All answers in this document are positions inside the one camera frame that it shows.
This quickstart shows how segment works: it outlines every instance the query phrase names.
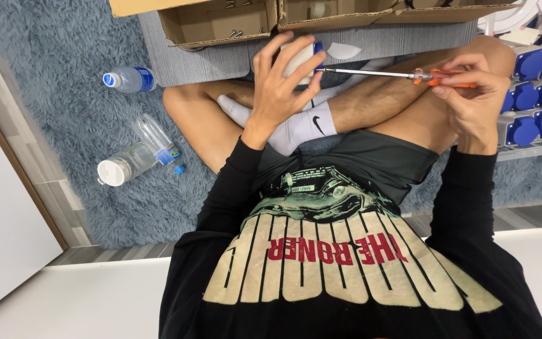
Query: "plastic water bottle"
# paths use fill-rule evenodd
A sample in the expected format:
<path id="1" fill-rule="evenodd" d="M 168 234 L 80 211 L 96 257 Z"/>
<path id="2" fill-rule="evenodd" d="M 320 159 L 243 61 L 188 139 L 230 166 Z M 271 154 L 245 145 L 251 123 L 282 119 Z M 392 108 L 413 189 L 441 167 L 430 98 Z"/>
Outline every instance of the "plastic water bottle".
<path id="1" fill-rule="evenodd" d="M 147 92 L 156 88 L 152 71 L 143 67 L 116 67 L 104 74 L 104 83 L 123 93 Z"/>
<path id="2" fill-rule="evenodd" d="M 136 143 L 115 153 L 98 165 L 98 182 L 120 186 L 158 163 L 152 151 L 143 143 Z"/>
<path id="3" fill-rule="evenodd" d="M 135 120 L 133 130 L 161 164 L 172 164 L 177 174 L 185 171 L 185 166 L 181 163 L 181 151 L 150 115 L 144 114 Z"/>

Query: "black t-shirt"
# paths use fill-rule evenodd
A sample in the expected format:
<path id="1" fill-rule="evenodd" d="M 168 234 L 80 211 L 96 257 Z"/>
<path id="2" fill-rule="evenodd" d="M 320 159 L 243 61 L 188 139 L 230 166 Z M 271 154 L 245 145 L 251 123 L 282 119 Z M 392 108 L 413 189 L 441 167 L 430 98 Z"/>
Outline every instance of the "black t-shirt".
<path id="1" fill-rule="evenodd" d="M 261 153 L 238 141 L 176 243 L 160 338 L 542 338 L 522 266 L 493 242 L 496 156 L 451 150 L 424 243 L 333 165 L 284 174 L 252 209 Z"/>

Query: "drawstring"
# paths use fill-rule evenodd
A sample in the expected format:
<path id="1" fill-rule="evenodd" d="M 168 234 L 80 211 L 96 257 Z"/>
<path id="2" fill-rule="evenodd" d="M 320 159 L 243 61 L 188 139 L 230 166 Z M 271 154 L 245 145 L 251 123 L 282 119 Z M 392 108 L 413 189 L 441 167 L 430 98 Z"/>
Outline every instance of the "drawstring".
<path id="1" fill-rule="evenodd" d="M 302 150 L 298 149 L 298 169 L 302 170 L 305 166 L 304 159 L 302 158 Z"/>

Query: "black shorts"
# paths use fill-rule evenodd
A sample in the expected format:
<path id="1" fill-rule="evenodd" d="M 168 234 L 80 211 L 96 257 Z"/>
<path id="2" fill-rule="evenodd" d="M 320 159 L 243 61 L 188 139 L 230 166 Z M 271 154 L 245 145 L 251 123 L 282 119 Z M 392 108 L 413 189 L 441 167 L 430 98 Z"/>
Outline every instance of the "black shorts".
<path id="1" fill-rule="evenodd" d="M 367 130 L 352 131 L 331 151 L 303 155 L 301 160 L 297 155 L 282 156 L 267 144 L 253 189 L 258 191 L 283 174 L 301 168 L 336 165 L 371 181 L 383 195 L 401 204 L 410 185 L 422 183 L 438 157 L 438 153 L 414 143 Z"/>

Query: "right hand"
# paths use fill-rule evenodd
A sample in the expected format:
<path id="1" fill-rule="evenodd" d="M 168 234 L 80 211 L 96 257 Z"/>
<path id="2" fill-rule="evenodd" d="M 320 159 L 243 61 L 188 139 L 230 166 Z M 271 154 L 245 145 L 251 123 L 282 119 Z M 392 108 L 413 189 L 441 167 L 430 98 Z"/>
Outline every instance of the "right hand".
<path id="1" fill-rule="evenodd" d="M 442 69 L 470 66 L 471 70 L 441 80 L 433 93 L 450 106 L 449 123 L 459 135 L 458 151 L 471 154 L 494 154 L 497 151 L 497 119 L 509 89 L 507 77 L 491 73 L 483 54 L 463 54 L 444 64 Z M 477 88 L 453 88 L 461 83 L 475 83 Z"/>
<path id="2" fill-rule="evenodd" d="M 242 134 L 242 141 L 252 149 L 262 150 L 275 128 L 300 112 L 321 90 L 321 72 L 317 72 L 307 89 L 300 94 L 294 93 L 298 83 L 324 61 L 323 51 L 314 54 L 289 77 L 284 78 L 284 71 L 290 60 L 315 41 L 313 35 L 301 36 L 290 43 L 281 50 L 272 65 L 275 52 L 293 37 L 294 33 L 291 31 L 278 34 L 254 56 L 254 103 Z"/>

